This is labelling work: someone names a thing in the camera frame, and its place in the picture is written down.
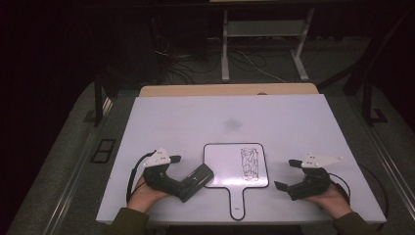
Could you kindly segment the grey metal stand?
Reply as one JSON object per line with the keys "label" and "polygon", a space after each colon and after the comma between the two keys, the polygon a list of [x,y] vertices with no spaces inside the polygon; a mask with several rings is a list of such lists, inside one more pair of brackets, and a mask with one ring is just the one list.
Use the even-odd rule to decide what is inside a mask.
{"label": "grey metal stand", "polygon": [[235,37],[296,37],[297,47],[291,51],[291,57],[301,81],[309,81],[300,55],[314,15],[314,8],[307,10],[303,20],[282,21],[229,21],[228,11],[224,11],[222,24],[221,78],[230,81],[228,62],[228,39]]}

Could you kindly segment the person's right hand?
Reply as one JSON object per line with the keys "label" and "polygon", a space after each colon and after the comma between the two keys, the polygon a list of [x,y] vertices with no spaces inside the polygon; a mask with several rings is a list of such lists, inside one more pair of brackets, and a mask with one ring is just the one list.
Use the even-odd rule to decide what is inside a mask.
{"label": "person's right hand", "polygon": [[333,219],[352,212],[350,205],[334,185],[330,185],[321,195],[311,196],[306,200],[322,208]]}

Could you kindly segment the small whiteboard with handle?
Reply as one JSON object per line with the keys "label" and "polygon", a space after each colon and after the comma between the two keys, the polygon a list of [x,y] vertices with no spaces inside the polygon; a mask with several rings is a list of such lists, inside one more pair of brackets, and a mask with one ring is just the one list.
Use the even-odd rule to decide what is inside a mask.
{"label": "small whiteboard with handle", "polygon": [[246,215],[244,191],[269,185],[263,146],[259,143],[210,143],[204,146],[204,163],[213,171],[207,188],[226,189],[230,216]]}

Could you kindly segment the aluminium rail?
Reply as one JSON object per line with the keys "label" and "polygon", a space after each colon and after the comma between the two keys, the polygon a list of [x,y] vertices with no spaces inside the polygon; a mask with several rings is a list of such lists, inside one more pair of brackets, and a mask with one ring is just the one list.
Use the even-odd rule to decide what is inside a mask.
{"label": "aluminium rail", "polygon": [[354,114],[357,116],[359,123],[365,129],[372,145],[375,147],[383,169],[386,171],[388,177],[390,178],[393,186],[397,191],[397,194],[401,198],[411,217],[415,220],[415,193],[412,191],[409,184],[399,171],[397,165],[393,161],[392,155],[387,150],[385,144],[382,142],[381,137],[378,135],[375,129],[375,126],[366,121],[363,117],[358,102],[354,98],[350,97],[347,98],[347,102],[351,106]]}
{"label": "aluminium rail", "polygon": [[105,98],[98,107],[93,101],[79,99],[70,112],[42,168],[47,173],[53,196],[42,235],[58,234],[100,135],[100,126],[95,126],[95,111],[106,116],[112,105],[110,98]]}

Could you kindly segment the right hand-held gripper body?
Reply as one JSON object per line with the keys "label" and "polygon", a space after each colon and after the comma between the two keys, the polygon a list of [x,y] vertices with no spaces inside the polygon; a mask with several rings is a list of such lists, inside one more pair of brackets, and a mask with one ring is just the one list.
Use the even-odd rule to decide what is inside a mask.
{"label": "right hand-held gripper body", "polygon": [[320,195],[325,192],[331,179],[325,166],[340,163],[342,157],[329,157],[309,153],[302,161],[300,168],[304,173],[302,182],[288,187],[288,194],[293,201]]}

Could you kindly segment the black metal stand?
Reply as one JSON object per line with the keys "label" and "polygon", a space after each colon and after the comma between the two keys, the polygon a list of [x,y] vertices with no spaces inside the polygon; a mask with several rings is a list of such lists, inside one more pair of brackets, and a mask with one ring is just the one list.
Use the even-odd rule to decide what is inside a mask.
{"label": "black metal stand", "polygon": [[382,26],[356,63],[318,83],[317,89],[347,75],[343,91],[354,96],[363,88],[362,115],[370,126],[387,121],[379,109],[372,108],[373,88],[378,87],[415,130],[415,5]]}
{"label": "black metal stand", "polygon": [[84,121],[91,122],[97,127],[110,108],[112,103],[111,98],[116,96],[116,85],[104,71],[99,71],[95,74],[93,85],[94,110],[87,113]]}

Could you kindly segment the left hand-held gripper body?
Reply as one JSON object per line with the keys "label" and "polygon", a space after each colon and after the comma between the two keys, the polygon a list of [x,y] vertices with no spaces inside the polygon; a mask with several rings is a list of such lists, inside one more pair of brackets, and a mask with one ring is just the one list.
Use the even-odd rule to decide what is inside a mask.
{"label": "left hand-held gripper body", "polygon": [[170,154],[165,148],[158,148],[144,162],[143,177],[148,186],[169,195],[179,196],[182,184],[170,178],[166,171],[171,164]]}

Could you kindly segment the wooden table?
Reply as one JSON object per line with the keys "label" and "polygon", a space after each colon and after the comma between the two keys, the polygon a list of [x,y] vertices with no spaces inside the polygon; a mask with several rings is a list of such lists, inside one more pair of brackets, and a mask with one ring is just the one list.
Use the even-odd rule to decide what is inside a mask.
{"label": "wooden table", "polygon": [[140,97],[239,96],[318,94],[312,83],[253,83],[203,85],[153,85],[140,90]]}

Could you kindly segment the person's left hand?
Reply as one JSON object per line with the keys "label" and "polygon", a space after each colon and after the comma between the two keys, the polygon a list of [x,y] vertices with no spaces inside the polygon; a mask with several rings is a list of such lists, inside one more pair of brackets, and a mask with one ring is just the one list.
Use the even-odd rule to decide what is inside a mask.
{"label": "person's left hand", "polygon": [[149,187],[145,179],[140,177],[127,207],[137,212],[146,213],[155,203],[166,197],[169,197],[169,194]]}

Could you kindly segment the black whiteboard eraser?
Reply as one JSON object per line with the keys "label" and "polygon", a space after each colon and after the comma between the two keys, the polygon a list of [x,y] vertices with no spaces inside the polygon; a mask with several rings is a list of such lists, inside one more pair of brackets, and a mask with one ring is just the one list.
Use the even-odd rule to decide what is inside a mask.
{"label": "black whiteboard eraser", "polygon": [[182,189],[179,193],[179,199],[181,202],[186,203],[200,189],[208,184],[213,177],[213,171],[206,164],[198,166],[184,180],[181,181]]}

